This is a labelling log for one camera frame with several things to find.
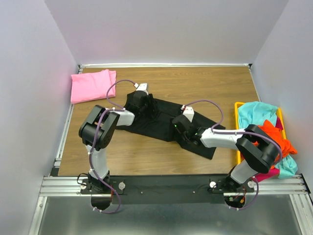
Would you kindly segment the black t-shirt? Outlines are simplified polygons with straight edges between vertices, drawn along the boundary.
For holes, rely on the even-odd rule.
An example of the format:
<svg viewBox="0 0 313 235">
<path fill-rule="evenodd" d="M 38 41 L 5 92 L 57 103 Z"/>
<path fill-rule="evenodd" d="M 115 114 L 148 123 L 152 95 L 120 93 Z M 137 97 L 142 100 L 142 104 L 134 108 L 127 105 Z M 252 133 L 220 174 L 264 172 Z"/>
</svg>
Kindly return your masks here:
<svg viewBox="0 0 313 235">
<path fill-rule="evenodd" d="M 178 115 L 182 114 L 181 104 L 173 103 L 161 99 L 154 98 L 156 101 L 156 116 L 146 117 L 146 116 L 136 116 L 132 125 L 130 126 L 119 126 L 117 129 L 125 130 L 130 133 L 139 134 L 154 139 L 172 142 L 175 141 L 174 138 L 174 128 L 171 125 L 171 120 Z M 202 114 L 195 112 L 192 123 L 194 125 L 199 125 L 206 128 L 212 127 L 216 124 L 215 121 L 203 116 Z M 186 146 L 181 147 L 189 152 L 197 154 L 201 157 L 212 159 L 216 148 L 207 148 L 203 144 L 202 146 Z"/>
</svg>

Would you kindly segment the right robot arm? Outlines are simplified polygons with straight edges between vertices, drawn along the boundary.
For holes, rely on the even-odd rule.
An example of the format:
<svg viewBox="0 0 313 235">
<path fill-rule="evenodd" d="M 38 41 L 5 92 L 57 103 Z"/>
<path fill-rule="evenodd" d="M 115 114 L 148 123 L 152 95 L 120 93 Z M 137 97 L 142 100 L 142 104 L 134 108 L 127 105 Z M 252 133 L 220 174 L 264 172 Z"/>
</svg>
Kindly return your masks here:
<svg viewBox="0 0 313 235">
<path fill-rule="evenodd" d="M 201 148 L 228 148 L 238 150 L 244 160 L 231 169 L 221 188 L 235 192 L 253 176 L 266 174 L 282 160 L 280 145 L 255 124 L 245 129 L 219 130 L 214 126 L 196 128 L 184 115 L 172 120 L 172 126 L 188 144 Z"/>
</svg>

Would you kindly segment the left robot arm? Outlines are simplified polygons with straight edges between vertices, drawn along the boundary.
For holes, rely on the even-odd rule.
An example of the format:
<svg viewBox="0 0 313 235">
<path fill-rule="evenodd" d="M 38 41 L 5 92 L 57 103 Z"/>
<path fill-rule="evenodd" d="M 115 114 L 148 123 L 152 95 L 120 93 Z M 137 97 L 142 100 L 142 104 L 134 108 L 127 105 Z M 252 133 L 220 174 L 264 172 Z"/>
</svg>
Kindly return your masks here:
<svg viewBox="0 0 313 235">
<path fill-rule="evenodd" d="M 124 106 L 105 108 L 95 105 L 79 129 L 79 137 L 89 157 L 88 182 L 81 183 L 82 189 L 104 193 L 109 187 L 109 168 L 106 150 L 116 127 L 131 126 L 139 117 L 157 111 L 153 95 L 135 91 L 128 95 Z"/>
</svg>

